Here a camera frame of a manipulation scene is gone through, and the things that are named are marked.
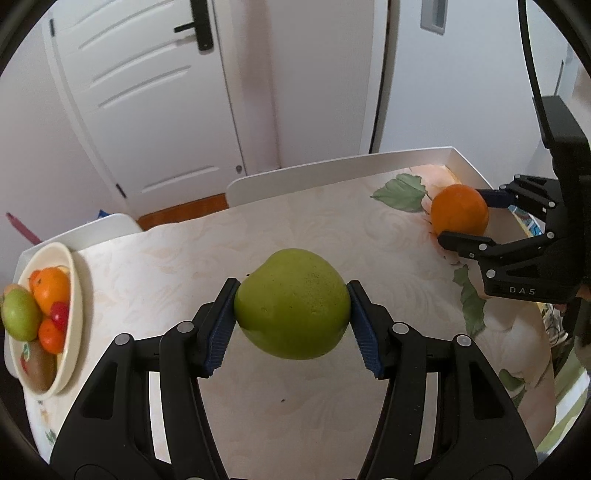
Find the orange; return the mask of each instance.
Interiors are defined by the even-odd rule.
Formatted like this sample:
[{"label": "orange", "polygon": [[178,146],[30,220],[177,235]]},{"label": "orange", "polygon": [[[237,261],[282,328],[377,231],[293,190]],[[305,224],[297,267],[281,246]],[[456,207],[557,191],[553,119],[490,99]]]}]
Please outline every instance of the orange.
[{"label": "orange", "polygon": [[70,304],[70,279],[59,268],[44,268],[31,283],[31,293],[45,315],[57,301]]},{"label": "orange", "polygon": [[29,277],[29,291],[31,293],[33,293],[33,284],[35,282],[35,279],[37,278],[37,276],[39,275],[39,272],[41,270],[33,270],[33,272],[31,272],[31,276]]},{"label": "orange", "polygon": [[448,230],[482,236],[488,226],[488,206],[472,187],[450,185],[433,199],[431,223],[437,235]]},{"label": "orange", "polygon": [[57,328],[50,318],[45,317],[39,325],[39,343],[47,353],[57,355],[64,351],[66,333]]}]

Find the red cherry tomato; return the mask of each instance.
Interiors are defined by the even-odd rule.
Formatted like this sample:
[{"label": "red cherry tomato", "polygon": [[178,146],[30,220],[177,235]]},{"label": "red cherry tomato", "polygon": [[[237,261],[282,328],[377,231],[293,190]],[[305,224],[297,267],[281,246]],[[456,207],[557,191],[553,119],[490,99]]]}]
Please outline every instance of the red cherry tomato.
[{"label": "red cherry tomato", "polygon": [[65,332],[68,329],[70,307],[63,301],[57,301],[51,306],[49,317],[59,331]]}]

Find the wooden floor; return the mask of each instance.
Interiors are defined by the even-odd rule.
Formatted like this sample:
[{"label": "wooden floor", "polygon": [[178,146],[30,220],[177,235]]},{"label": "wooden floor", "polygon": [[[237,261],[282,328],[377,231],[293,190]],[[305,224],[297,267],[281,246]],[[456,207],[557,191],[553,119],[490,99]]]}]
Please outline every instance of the wooden floor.
[{"label": "wooden floor", "polygon": [[182,205],[160,210],[159,212],[149,213],[140,217],[138,223],[144,230],[149,230],[153,226],[164,223],[184,222],[185,220],[204,217],[210,213],[219,212],[227,208],[226,196],[222,193],[206,199],[183,203]]}]

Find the black cable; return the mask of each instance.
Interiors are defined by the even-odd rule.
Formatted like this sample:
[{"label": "black cable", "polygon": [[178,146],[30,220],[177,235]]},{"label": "black cable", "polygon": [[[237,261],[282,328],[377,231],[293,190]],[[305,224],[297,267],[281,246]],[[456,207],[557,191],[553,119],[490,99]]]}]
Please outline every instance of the black cable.
[{"label": "black cable", "polygon": [[550,148],[554,145],[554,136],[552,135],[550,124],[548,123],[548,116],[546,115],[546,109],[542,102],[542,93],[540,91],[538,76],[535,73],[534,55],[531,51],[530,29],[527,23],[527,4],[525,2],[526,0],[517,0],[523,55],[525,57],[527,73],[530,77],[531,90],[534,94],[534,105],[538,113],[540,130],[542,132],[542,137],[545,139],[544,146]]}]

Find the door handle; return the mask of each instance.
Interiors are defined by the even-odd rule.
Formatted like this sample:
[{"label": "door handle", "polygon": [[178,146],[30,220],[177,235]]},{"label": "door handle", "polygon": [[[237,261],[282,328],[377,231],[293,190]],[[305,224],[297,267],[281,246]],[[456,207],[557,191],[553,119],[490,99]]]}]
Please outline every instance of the door handle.
[{"label": "door handle", "polygon": [[174,27],[174,32],[178,33],[189,28],[194,28],[199,50],[211,50],[213,48],[213,36],[212,26],[209,22],[207,0],[191,0],[191,13],[193,14],[193,21]]}]

